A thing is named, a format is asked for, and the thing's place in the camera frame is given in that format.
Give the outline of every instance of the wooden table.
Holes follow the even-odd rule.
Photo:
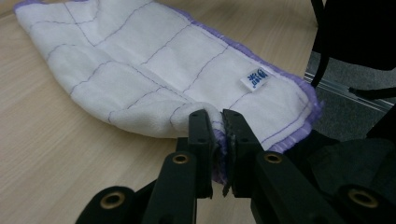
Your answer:
[[[310,1],[162,2],[304,75],[317,30]],[[141,189],[156,179],[175,145],[87,114],[53,78],[15,15],[1,15],[0,223],[74,223],[101,189]],[[254,223],[249,200],[223,198],[221,189],[214,184],[214,198],[198,201],[197,223]]]

